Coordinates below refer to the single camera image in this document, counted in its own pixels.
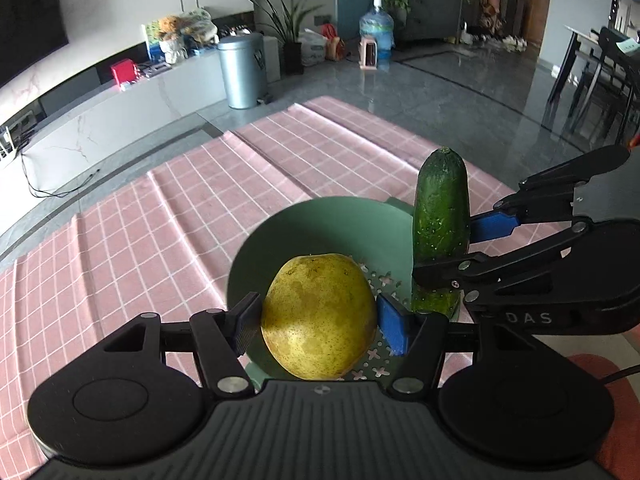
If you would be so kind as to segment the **grey metal trash bin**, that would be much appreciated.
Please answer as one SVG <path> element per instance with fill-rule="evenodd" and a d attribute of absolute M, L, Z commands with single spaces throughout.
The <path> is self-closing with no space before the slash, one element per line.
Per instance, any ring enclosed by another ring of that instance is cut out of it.
<path fill-rule="evenodd" d="M 264 37 L 258 32 L 224 37 L 218 52 L 228 105 L 235 110 L 257 106 L 268 93 Z"/>

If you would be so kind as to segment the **blue water jug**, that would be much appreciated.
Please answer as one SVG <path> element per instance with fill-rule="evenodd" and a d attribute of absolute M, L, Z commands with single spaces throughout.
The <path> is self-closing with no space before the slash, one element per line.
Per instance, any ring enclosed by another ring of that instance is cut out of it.
<path fill-rule="evenodd" d="M 375 40 L 379 60 L 389 60 L 392 56 L 394 26 L 393 18 L 383 9 L 383 0 L 373 0 L 372 9 L 360 18 L 360 36 Z"/>

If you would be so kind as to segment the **dark grey cabinet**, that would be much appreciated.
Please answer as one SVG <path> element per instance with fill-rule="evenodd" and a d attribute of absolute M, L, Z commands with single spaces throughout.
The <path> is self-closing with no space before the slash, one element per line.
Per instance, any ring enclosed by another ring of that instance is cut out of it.
<path fill-rule="evenodd" d="M 403 40 L 445 39 L 459 35 L 462 0 L 408 0 L 408 5 Z"/>

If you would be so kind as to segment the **green cucumber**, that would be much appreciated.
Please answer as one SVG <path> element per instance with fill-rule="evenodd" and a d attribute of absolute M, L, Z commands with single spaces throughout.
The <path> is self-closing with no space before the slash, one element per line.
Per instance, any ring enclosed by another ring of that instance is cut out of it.
<path fill-rule="evenodd" d="M 425 159 L 416 181 L 412 246 L 413 263 L 457 258 L 470 246 L 468 173 L 451 148 L 438 148 Z"/>

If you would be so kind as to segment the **black dining chair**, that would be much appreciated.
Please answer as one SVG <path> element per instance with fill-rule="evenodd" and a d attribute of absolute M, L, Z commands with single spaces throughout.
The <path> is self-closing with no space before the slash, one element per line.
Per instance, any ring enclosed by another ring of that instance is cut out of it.
<path fill-rule="evenodd" d="M 624 36 L 602 27 L 598 33 L 600 55 L 585 67 L 574 94 L 570 130 L 586 120 L 593 101 L 603 105 L 604 131 L 609 132 L 620 116 L 615 144 L 625 141 L 632 110 L 639 108 L 639 37 Z"/>

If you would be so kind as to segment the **decorative round fan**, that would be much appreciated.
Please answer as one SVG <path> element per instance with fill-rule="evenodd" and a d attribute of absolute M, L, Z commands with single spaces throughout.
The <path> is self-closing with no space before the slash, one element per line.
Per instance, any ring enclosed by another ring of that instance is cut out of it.
<path fill-rule="evenodd" d="M 214 24 L 212 17 L 205 9 L 195 9 L 183 13 L 181 16 L 181 32 L 183 35 L 191 37 L 201 46 L 211 46 L 218 44 L 218 27 Z"/>

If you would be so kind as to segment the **teddy bear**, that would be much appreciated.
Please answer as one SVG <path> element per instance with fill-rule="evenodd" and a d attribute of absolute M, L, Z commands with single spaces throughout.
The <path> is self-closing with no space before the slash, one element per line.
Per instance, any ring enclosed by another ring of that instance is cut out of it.
<path fill-rule="evenodd" d="M 186 45 L 181 29 L 182 19 L 177 15 L 168 15 L 158 21 L 160 50 L 169 65 L 176 65 L 186 59 Z"/>

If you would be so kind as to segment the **black wall television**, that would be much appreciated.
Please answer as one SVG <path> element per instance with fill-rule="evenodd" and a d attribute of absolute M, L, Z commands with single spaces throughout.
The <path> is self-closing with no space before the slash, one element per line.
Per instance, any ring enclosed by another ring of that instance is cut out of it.
<path fill-rule="evenodd" d="M 68 44 L 60 0 L 0 0 L 0 84 Z"/>

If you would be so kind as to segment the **dining table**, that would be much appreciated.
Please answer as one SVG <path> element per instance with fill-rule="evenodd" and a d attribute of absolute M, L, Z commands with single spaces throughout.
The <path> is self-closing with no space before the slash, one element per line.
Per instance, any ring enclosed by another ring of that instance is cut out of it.
<path fill-rule="evenodd" d="M 584 32 L 580 32 L 576 28 L 570 27 L 568 25 L 565 25 L 565 28 L 570 32 L 570 42 L 568 43 L 567 49 L 565 51 L 558 76 L 556 76 L 555 82 L 549 93 L 547 99 L 548 104 L 552 104 L 560 98 L 561 93 L 567 84 L 567 81 L 570 80 L 570 75 L 572 74 L 574 64 L 578 58 L 580 49 L 582 48 L 582 43 L 584 41 L 587 41 L 590 42 L 590 44 L 594 44 L 595 46 L 599 44 L 599 33 L 594 29 L 591 29 L 590 32 L 587 32 L 585 34 Z"/>

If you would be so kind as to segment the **red box on console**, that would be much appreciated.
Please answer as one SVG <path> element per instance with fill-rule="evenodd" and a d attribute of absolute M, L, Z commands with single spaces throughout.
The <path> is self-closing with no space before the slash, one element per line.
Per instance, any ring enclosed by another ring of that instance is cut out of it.
<path fill-rule="evenodd" d="M 118 86 L 122 84 L 132 84 L 139 78 L 138 66 L 133 60 L 130 60 L 130 58 L 125 58 L 113 64 L 111 66 L 111 72 Z"/>

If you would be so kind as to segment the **white marble tv console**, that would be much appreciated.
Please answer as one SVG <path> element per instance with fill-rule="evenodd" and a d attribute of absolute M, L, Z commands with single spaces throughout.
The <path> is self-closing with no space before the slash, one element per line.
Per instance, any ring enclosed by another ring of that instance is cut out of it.
<path fill-rule="evenodd" d="M 9 185 L 53 192 L 147 134 L 226 98 L 218 47 L 125 90 L 108 88 L 37 131 L 1 164 Z"/>

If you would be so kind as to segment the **green colander bowl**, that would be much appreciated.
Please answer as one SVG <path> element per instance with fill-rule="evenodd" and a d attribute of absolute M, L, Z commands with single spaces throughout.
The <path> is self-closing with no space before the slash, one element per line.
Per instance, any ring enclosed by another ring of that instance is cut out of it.
<path fill-rule="evenodd" d="M 409 310 L 412 299 L 412 208 L 358 197 L 325 197 L 289 206 L 262 222 L 233 259 L 227 301 L 248 292 L 265 298 L 278 271 L 298 256 L 340 254 L 352 258 L 376 297 L 385 295 Z M 247 373 L 258 388 L 267 379 L 297 380 L 268 350 L 262 333 L 248 345 Z M 339 380 L 393 383 L 403 356 L 378 330 L 369 349 Z"/>

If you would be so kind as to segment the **white plastic bag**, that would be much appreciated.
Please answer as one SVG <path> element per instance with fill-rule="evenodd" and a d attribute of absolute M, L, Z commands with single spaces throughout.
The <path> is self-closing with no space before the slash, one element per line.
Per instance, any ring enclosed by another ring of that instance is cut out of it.
<path fill-rule="evenodd" d="M 299 34 L 300 59 L 304 67 L 315 66 L 326 60 L 328 40 L 318 32 L 305 28 Z"/>

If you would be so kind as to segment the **yellow-green pear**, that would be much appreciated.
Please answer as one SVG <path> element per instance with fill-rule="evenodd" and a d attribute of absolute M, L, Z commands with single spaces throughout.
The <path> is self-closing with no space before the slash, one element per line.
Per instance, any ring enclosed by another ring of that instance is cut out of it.
<path fill-rule="evenodd" d="M 262 338 L 276 361 L 305 380 L 354 368 L 378 331 L 378 311 L 360 266 L 344 255 L 288 260 L 262 303 Z"/>

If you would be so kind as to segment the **pink checkered tablecloth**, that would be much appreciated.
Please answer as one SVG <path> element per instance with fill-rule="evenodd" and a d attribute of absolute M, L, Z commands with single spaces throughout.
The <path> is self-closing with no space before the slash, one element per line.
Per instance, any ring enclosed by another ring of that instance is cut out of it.
<path fill-rule="evenodd" d="M 226 302 L 247 235 L 324 196 L 411 202 L 434 144 L 342 101 L 295 104 L 177 156 L 75 214 L 1 273 L 1 474 L 42 461 L 35 388 L 130 318 Z"/>

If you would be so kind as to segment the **potted long-leaf plant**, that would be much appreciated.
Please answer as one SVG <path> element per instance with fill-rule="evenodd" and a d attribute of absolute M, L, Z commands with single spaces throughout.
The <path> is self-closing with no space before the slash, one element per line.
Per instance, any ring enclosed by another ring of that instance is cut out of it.
<path fill-rule="evenodd" d="M 271 29 L 282 47 L 283 69 L 287 75 L 304 72 L 302 42 L 299 40 L 304 19 L 322 8 L 322 4 L 309 4 L 310 0 L 279 0 L 279 7 L 271 0 L 248 0 L 267 15 L 265 24 Z"/>

